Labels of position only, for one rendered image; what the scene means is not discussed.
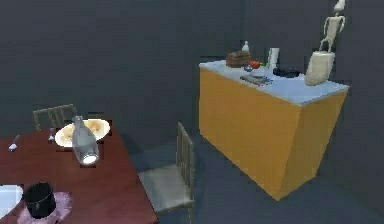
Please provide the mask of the pizza on white plate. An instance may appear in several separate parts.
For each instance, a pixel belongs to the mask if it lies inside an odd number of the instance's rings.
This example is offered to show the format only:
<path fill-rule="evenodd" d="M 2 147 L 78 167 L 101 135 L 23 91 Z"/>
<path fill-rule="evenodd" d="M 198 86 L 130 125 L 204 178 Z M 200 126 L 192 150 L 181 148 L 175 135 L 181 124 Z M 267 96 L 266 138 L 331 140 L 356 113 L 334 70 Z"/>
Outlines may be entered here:
<path fill-rule="evenodd" d="M 103 119 L 86 119 L 84 124 L 92 131 L 97 140 L 104 138 L 110 131 L 109 123 Z M 68 124 L 61 128 L 55 134 L 55 142 L 61 147 L 71 148 L 74 128 L 74 124 Z"/>

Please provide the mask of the beige tote bag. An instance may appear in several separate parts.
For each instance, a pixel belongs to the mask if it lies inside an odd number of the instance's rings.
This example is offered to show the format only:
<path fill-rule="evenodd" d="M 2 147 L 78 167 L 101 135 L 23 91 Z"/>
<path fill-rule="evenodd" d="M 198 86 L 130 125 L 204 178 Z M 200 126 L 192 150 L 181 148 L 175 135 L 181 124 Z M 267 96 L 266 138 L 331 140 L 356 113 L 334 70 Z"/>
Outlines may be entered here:
<path fill-rule="evenodd" d="M 305 74 L 305 84 L 307 86 L 316 86 L 327 81 L 333 67 L 334 59 L 335 54 L 333 52 L 313 52 Z"/>

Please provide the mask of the orange kitchen island counter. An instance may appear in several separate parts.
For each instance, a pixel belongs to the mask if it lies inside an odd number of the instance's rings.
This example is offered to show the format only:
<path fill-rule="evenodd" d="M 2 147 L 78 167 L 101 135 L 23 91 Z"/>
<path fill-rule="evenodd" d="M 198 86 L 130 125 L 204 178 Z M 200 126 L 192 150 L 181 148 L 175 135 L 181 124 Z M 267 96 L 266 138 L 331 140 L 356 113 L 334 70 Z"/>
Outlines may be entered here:
<path fill-rule="evenodd" d="M 283 78 L 265 67 L 268 82 L 242 79 L 225 61 L 200 65 L 199 129 L 213 146 L 280 200 L 314 178 L 348 93 L 327 81 L 307 86 L 304 76 Z"/>

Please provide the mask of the grey book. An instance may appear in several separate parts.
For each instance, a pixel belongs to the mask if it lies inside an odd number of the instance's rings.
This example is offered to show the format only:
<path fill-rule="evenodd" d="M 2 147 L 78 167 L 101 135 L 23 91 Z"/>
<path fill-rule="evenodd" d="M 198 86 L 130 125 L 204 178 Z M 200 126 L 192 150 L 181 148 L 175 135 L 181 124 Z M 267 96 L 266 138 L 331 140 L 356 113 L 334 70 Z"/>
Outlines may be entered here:
<path fill-rule="evenodd" d="M 271 83 L 271 80 L 265 76 L 244 75 L 240 79 L 258 86 Z"/>

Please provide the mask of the grey wooden chair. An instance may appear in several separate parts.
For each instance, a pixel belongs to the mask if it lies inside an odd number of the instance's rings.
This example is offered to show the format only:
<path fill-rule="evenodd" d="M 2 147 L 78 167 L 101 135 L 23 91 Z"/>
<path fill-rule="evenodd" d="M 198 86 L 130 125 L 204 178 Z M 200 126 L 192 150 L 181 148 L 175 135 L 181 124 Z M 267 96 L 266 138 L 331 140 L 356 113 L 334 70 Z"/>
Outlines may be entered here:
<path fill-rule="evenodd" d="M 181 122 L 177 123 L 175 163 L 140 172 L 138 177 L 156 214 L 188 210 L 194 224 L 194 143 Z"/>
<path fill-rule="evenodd" d="M 60 105 L 45 109 L 34 110 L 32 112 L 35 128 L 42 130 L 39 116 L 46 114 L 52 128 L 64 127 L 72 122 L 72 118 L 77 114 L 77 108 L 74 104 Z"/>

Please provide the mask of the white paper towel roll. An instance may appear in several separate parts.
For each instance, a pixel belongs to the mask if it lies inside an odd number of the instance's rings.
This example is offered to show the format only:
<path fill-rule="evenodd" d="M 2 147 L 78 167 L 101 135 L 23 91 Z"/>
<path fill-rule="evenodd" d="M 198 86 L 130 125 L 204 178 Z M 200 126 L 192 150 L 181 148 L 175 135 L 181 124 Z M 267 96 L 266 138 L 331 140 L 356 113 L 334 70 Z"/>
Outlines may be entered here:
<path fill-rule="evenodd" d="M 279 48 L 270 48 L 269 55 L 268 55 L 268 63 L 267 63 L 267 67 L 269 70 L 273 70 L 277 67 L 278 57 L 279 57 Z"/>

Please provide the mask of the grey glass bottle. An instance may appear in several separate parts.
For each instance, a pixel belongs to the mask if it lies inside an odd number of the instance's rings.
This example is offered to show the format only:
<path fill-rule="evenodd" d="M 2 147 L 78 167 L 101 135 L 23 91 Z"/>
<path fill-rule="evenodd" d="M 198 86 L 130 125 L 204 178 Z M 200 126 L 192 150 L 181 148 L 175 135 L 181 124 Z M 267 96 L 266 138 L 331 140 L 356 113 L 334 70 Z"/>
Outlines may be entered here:
<path fill-rule="evenodd" d="M 94 164 L 99 159 L 96 137 L 85 125 L 82 116 L 75 116 L 72 120 L 74 125 L 72 133 L 73 152 L 82 165 Z"/>

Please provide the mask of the dark red dining table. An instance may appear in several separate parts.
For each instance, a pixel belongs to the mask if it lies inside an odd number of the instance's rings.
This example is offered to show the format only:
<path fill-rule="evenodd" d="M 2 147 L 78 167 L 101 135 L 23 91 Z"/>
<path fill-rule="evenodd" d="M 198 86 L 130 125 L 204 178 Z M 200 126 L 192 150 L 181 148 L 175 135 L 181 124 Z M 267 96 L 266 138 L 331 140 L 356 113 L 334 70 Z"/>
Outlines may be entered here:
<path fill-rule="evenodd" d="M 157 224 L 158 218 L 116 128 L 100 142 L 100 159 L 80 165 L 74 153 L 47 142 L 49 132 L 0 139 L 0 184 L 28 187 L 48 182 L 69 192 L 72 211 L 63 224 Z"/>

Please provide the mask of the purple cloth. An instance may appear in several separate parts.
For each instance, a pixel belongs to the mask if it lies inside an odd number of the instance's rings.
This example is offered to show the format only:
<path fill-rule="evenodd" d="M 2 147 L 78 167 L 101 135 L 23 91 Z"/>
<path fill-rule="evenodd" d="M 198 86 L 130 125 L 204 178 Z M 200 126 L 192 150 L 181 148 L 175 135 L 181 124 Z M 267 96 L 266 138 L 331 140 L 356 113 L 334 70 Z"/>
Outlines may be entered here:
<path fill-rule="evenodd" d="M 27 208 L 24 208 L 17 219 L 17 224 L 63 224 L 64 219 L 71 213 L 72 198 L 67 192 L 55 192 L 54 198 L 56 208 L 49 216 L 36 219 L 29 214 Z"/>

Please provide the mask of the white figure statue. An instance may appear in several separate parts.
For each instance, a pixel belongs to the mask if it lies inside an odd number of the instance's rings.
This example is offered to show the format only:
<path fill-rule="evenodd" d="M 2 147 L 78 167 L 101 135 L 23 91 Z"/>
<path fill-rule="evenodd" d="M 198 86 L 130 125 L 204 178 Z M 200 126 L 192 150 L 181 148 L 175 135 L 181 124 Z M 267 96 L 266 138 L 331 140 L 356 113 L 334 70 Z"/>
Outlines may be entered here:
<path fill-rule="evenodd" d="M 320 41 L 319 50 L 322 50 L 324 44 L 327 43 L 327 52 L 330 53 L 337 34 L 343 31 L 346 22 L 346 18 L 342 15 L 345 9 L 345 3 L 346 0 L 338 0 L 334 6 L 335 15 L 325 20 L 323 26 L 324 38 Z"/>

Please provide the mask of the black pot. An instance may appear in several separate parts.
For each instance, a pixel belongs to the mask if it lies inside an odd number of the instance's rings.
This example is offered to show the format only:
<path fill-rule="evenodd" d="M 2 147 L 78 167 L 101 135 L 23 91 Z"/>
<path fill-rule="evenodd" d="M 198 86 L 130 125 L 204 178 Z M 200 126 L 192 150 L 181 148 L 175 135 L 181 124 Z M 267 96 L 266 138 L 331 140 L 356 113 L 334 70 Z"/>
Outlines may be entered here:
<path fill-rule="evenodd" d="M 52 186 L 48 182 L 39 182 L 29 186 L 22 199 L 32 218 L 48 217 L 56 209 Z"/>

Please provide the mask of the silver spoon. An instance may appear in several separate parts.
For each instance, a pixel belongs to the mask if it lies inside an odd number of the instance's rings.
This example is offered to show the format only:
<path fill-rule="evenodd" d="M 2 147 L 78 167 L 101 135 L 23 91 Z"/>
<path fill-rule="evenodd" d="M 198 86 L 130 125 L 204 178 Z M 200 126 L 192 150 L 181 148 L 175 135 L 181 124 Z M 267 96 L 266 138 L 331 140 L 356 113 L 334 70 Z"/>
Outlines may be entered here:
<path fill-rule="evenodd" d="M 17 135 L 15 136 L 15 138 L 13 139 L 13 142 L 12 144 L 8 147 L 8 150 L 9 151 L 14 151 L 16 148 L 17 148 L 17 140 L 20 138 L 20 135 Z"/>

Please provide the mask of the white plate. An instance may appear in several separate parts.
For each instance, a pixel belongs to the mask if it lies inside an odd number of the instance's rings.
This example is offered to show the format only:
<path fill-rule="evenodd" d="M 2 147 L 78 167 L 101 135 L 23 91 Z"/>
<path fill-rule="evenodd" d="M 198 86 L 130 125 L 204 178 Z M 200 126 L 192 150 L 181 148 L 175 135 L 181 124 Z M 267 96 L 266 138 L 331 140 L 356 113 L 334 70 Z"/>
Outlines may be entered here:
<path fill-rule="evenodd" d="M 23 189 L 18 185 L 0 185 L 0 219 L 21 201 Z"/>

